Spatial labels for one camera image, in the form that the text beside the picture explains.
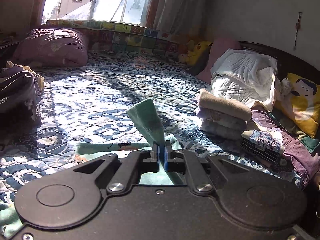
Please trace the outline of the lilac folded garment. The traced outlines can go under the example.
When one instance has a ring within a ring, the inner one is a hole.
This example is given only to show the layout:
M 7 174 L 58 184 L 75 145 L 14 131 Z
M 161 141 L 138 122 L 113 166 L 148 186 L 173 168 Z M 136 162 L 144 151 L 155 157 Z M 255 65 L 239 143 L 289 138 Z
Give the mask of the lilac folded garment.
M 195 115 L 200 119 L 214 122 L 218 125 L 239 131 L 244 131 L 247 127 L 245 120 L 212 109 L 197 107 L 195 109 Z

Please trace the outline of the colourful alphabet foam mat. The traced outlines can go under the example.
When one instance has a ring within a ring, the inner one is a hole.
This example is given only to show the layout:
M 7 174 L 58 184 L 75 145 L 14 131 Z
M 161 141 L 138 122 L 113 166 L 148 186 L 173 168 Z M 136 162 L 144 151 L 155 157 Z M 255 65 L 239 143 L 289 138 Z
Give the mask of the colourful alphabet foam mat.
M 47 26 L 72 28 L 89 40 L 90 49 L 112 52 L 138 52 L 178 57 L 188 51 L 186 36 L 153 30 L 138 25 L 95 20 L 48 20 Z

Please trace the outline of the yellow pikachu plush toy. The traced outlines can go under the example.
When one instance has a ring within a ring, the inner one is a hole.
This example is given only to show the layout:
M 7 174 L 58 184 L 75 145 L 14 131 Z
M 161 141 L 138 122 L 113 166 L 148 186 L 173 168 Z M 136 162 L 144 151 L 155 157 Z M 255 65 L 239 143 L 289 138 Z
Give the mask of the yellow pikachu plush toy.
M 189 40 L 187 43 L 187 53 L 178 55 L 178 61 L 184 63 L 188 66 L 194 67 L 199 61 L 200 57 L 205 53 L 210 51 L 212 46 L 210 41 L 200 41 L 195 43 L 193 40 Z

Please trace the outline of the purple patchwork blanket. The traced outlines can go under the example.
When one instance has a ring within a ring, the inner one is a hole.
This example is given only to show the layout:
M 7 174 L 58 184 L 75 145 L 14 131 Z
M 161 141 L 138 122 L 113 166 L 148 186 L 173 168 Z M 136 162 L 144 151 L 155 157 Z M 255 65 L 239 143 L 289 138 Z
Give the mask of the purple patchwork blanket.
M 283 179 L 305 188 L 319 171 L 319 139 L 312 139 L 286 116 L 269 113 L 261 106 L 242 134 L 241 146 Z

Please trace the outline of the tan folded towel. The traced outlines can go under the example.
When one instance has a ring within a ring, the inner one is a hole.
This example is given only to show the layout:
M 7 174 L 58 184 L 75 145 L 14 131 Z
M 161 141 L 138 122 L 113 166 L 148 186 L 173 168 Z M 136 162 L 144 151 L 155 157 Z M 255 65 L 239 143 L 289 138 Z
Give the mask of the tan folded towel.
M 200 107 L 218 111 L 244 121 L 249 121 L 252 117 L 251 109 L 240 101 L 214 96 L 204 88 L 200 89 L 196 101 Z

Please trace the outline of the purple folded duvet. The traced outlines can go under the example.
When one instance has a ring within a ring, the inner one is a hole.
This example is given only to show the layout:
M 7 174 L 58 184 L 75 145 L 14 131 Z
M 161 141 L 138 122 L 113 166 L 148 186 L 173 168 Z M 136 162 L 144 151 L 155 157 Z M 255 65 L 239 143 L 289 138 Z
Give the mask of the purple folded duvet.
M 88 39 L 68 28 L 33 29 L 15 49 L 14 63 L 50 67 L 81 67 L 87 64 Z

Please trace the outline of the blue white patterned quilt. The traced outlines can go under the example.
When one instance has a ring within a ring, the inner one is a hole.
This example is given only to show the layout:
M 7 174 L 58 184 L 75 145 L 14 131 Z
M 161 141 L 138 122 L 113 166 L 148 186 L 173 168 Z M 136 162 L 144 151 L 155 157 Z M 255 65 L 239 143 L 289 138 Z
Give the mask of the blue white patterned quilt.
M 42 67 L 41 120 L 24 109 L 1 115 L 1 202 L 25 183 L 76 164 L 79 142 L 143 142 L 127 110 L 152 99 L 166 134 L 200 157 L 225 155 L 264 173 L 269 169 L 197 125 L 195 103 L 205 86 L 176 64 L 148 55 L 91 52 L 83 67 Z

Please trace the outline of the dark bag with clothes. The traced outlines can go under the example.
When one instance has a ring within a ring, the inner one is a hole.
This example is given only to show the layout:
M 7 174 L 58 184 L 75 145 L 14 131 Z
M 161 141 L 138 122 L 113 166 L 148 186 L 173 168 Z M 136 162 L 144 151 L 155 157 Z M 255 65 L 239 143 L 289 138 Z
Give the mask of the dark bag with clothes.
M 28 66 L 7 61 L 1 68 L 1 131 L 40 126 L 43 91 L 44 77 Z

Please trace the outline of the white quilted blanket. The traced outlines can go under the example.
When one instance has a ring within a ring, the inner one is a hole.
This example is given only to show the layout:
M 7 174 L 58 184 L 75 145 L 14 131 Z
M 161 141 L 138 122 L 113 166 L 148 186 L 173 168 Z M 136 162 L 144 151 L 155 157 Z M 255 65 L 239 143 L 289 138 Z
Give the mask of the white quilted blanket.
M 277 60 L 248 50 L 228 49 L 213 64 L 209 91 L 249 108 L 262 105 L 271 112 L 276 102 Z

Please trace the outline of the grey window curtain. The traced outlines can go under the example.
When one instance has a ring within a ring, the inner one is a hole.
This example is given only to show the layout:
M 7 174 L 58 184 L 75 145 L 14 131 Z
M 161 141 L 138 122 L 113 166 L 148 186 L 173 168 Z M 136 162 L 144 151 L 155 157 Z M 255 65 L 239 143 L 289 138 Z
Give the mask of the grey window curtain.
M 152 29 L 201 37 L 205 33 L 210 0 L 152 0 L 148 20 Z

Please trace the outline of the teal printed fleece garment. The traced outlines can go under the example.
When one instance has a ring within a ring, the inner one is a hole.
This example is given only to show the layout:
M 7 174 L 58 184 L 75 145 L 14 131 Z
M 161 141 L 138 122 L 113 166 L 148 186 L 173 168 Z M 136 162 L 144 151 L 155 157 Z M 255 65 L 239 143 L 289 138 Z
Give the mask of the teal printed fleece garment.
M 166 140 L 170 141 L 174 150 L 181 149 L 174 135 L 165 135 L 163 124 L 151 99 L 135 104 L 126 113 L 137 131 L 144 137 L 143 142 L 131 142 L 127 146 L 120 142 L 105 144 L 79 142 L 75 148 L 75 162 L 84 163 L 110 152 L 149 150 L 154 142 L 159 146 L 165 146 Z M 14 208 L 14 196 L 13 191 L 1 193 L 1 239 L 11 237 L 22 226 Z

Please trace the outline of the grey folded garment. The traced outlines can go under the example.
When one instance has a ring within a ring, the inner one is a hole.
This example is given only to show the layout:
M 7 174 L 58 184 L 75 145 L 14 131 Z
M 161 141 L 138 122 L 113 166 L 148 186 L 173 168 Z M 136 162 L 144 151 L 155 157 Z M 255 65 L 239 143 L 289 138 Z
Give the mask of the grey folded garment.
M 199 128 L 200 130 L 208 134 L 217 135 L 229 140 L 240 140 L 241 135 L 244 132 L 241 130 L 225 127 L 217 124 L 216 122 L 208 121 L 205 119 L 201 121 L 201 123 L 199 124 Z

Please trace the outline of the yellow cartoon pillow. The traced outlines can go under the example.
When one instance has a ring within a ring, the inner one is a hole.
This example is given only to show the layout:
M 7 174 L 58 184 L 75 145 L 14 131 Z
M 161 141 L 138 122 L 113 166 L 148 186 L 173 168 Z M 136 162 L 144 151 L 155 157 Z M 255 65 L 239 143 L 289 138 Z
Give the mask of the yellow cartoon pillow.
M 293 73 L 287 79 L 292 89 L 275 107 L 314 139 L 319 127 L 319 85 Z

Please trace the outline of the pink pillow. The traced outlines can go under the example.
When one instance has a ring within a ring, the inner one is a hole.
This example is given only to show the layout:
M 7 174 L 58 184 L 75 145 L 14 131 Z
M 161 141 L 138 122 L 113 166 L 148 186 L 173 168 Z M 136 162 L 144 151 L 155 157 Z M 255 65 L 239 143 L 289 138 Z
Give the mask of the pink pillow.
M 210 84 L 212 80 L 211 68 L 217 59 L 220 58 L 228 49 L 240 50 L 240 43 L 233 38 L 216 38 L 211 46 L 207 65 L 202 72 L 196 75 L 196 78 Z

